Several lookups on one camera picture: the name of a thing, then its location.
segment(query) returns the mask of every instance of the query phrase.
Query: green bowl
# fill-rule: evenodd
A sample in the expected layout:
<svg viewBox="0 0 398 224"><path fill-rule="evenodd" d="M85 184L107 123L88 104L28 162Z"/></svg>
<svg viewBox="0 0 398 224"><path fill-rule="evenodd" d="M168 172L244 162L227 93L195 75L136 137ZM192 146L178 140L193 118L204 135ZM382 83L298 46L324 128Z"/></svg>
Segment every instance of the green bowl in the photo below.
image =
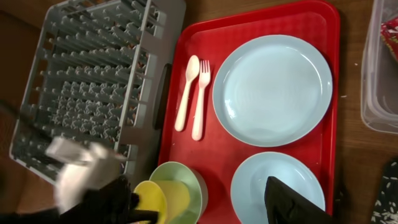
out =
<svg viewBox="0 0 398 224"><path fill-rule="evenodd" d="M156 168L149 180L181 181L188 188L190 204L181 215L171 220L170 224L191 224L199 220L207 206L208 192L205 180L197 171L179 162L165 162Z"/></svg>

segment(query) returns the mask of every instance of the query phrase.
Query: gray dish rack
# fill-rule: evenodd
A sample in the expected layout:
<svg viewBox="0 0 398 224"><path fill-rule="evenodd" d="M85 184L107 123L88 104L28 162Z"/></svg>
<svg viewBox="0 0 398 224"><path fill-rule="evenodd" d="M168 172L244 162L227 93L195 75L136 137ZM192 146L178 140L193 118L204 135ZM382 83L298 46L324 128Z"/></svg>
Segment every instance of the gray dish rack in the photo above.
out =
<svg viewBox="0 0 398 224"><path fill-rule="evenodd" d="M100 142L125 155L121 172L133 186L148 178L157 165L159 111L184 15L183 0L52 6L21 112L51 136ZM54 184L62 164L44 156L48 144L17 121L10 157Z"/></svg>

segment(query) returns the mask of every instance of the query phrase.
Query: plastic container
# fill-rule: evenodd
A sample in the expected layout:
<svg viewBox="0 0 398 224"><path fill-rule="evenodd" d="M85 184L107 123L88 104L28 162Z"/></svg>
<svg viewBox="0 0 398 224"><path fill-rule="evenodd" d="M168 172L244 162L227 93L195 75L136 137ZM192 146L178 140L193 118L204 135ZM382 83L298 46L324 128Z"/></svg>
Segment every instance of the plastic container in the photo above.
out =
<svg viewBox="0 0 398 224"><path fill-rule="evenodd" d="M21 111L51 136L100 142L128 157L132 186L156 168L164 83L183 0L69 0L45 17ZM62 164L17 122L10 157L54 183Z"/></svg>
<svg viewBox="0 0 398 224"><path fill-rule="evenodd" d="M330 66L333 96L323 119L302 139L280 147L256 147L235 139L222 127L213 109L211 93L217 71L232 51L249 40L271 34L298 37L316 47ZM233 175L248 157L266 151L282 152L305 164L319 180L325 194L326 212L332 214L339 48L340 17L338 11L324 1L299 1L201 22L182 32L175 50L159 164L181 162L204 178L208 188L208 205L199 223L239 223L230 197ZM191 55L209 60L211 65L201 141L192 139L198 79L192 83L186 127L181 132L174 129L185 86L185 67Z"/></svg>
<svg viewBox="0 0 398 224"><path fill-rule="evenodd" d="M386 133L398 133L398 62L380 38L380 30L383 22L397 16L398 1L374 1L362 61L362 120Z"/></svg>

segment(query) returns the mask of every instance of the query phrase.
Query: clear plastic container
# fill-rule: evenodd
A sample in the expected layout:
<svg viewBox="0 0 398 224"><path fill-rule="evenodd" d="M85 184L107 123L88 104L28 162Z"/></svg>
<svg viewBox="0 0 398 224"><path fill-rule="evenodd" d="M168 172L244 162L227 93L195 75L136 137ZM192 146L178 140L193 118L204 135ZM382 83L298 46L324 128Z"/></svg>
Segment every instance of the clear plastic container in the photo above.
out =
<svg viewBox="0 0 398 224"><path fill-rule="evenodd" d="M361 116L375 131L398 134L398 61L380 38L381 23L398 16L398 1L374 1L362 61Z"/></svg>

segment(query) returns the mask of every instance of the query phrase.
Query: red tray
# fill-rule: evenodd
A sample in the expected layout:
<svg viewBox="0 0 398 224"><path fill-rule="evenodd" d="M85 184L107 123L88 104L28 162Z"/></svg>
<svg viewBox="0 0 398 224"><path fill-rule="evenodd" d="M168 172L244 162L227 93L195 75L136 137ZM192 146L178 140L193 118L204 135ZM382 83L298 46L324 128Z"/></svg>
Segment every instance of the red tray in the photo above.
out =
<svg viewBox="0 0 398 224"><path fill-rule="evenodd" d="M227 56L247 41L270 34L292 35L315 46L329 63L334 92L325 117L305 137L286 146L255 147L238 141L224 130L215 115L211 93L217 71ZM201 22L182 32L175 50L159 164L178 161L203 176L209 201L199 223L239 223L230 200L232 177L245 159L265 151L283 152L309 167L322 186L326 211L332 214L339 46L338 11L323 1L300 1ZM177 106L185 85L185 67L191 55L209 60L212 68L212 81L205 93L205 123L201 141L194 141L191 137L198 79L192 83L185 129L182 132L174 130Z"/></svg>

